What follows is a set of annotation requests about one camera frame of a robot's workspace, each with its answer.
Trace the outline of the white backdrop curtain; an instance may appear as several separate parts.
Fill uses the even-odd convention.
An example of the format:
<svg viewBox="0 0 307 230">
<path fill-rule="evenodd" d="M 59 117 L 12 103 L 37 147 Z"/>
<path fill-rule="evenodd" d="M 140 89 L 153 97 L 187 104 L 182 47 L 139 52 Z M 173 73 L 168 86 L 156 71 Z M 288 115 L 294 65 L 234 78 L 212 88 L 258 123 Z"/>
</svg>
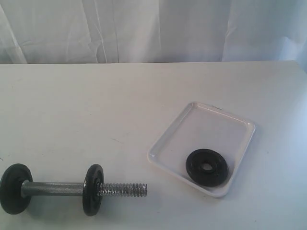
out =
<svg viewBox="0 0 307 230">
<path fill-rule="evenodd" d="M 307 66 L 304 0 L 3 0 L 0 61 L 294 60 Z"/>
</svg>

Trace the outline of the silver threaded dumbbell bar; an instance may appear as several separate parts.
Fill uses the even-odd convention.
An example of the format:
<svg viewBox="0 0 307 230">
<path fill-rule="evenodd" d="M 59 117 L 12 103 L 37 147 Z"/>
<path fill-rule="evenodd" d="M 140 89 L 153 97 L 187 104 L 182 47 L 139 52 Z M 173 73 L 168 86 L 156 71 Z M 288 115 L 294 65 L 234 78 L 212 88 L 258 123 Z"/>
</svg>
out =
<svg viewBox="0 0 307 230">
<path fill-rule="evenodd" d="M 89 188 L 89 185 L 85 183 L 43 183 L 24 181 L 21 185 L 21 196 L 82 196 L 85 188 Z M 146 197 L 147 185 L 141 183 L 97 183 L 94 185 L 94 196 Z"/>
</svg>

